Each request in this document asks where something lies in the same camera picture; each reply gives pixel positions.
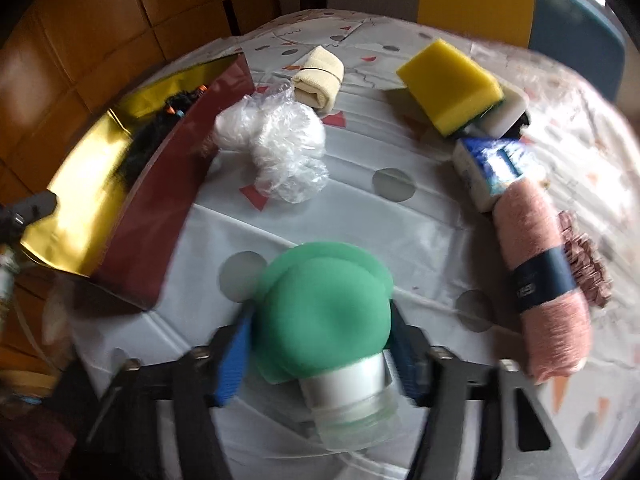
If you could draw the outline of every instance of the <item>green sponge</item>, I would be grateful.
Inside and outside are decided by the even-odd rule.
[[[278,257],[255,294],[254,358],[270,383],[304,379],[382,351],[393,281],[347,244],[303,244]]]

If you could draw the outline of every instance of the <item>brown ruffled fabric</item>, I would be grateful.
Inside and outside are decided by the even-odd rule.
[[[611,298],[612,283],[594,243],[586,234],[577,233],[575,216],[570,211],[559,212],[558,220],[575,283],[590,304],[603,308]]]

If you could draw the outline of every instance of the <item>beige cloth roll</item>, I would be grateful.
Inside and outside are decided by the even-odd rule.
[[[334,54],[322,46],[316,46],[306,63],[295,76],[296,101],[329,113],[340,91],[344,65]]]

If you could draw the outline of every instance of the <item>patterned tablecloth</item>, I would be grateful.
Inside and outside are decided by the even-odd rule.
[[[145,364],[177,358],[229,322],[256,275],[278,254],[310,240],[350,242],[392,271],[409,322],[460,357],[526,362],[513,297],[491,221],[478,214],[450,163],[452,143],[429,126],[395,72],[444,38],[531,97],[524,140],[549,170],[558,208],[573,209],[599,244],[614,280],[593,310],[594,345],[580,373],[551,380],[540,398],[581,478],[599,479],[640,420],[640,150],[620,114],[580,76],[515,47],[479,43],[391,18],[312,10],[241,38],[217,40],[154,77],[239,50],[258,92],[290,78],[322,44],[345,65],[335,109],[324,118],[331,181],[306,203],[261,200],[247,156],[222,153],[193,205],[161,301],[138,316],[76,314],[74,336],[98,391],[124,356]],[[470,478],[479,409],[468,403],[461,478]],[[330,453],[314,436],[296,384],[270,386],[255,373],[217,410],[237,480],[404,478],[424,411],[401,401],[402,426],[388,442]],[[163,431],[172,430],[170,409]],[[173,439],[164,439],[169,478]]]

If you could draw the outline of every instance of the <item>maroon panel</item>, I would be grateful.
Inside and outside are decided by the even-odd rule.
[[[212,155],[201,146],[218,113],[254,92],[243,54],[169,133],[129,193],[91,280],[142,309],[152,308]]]

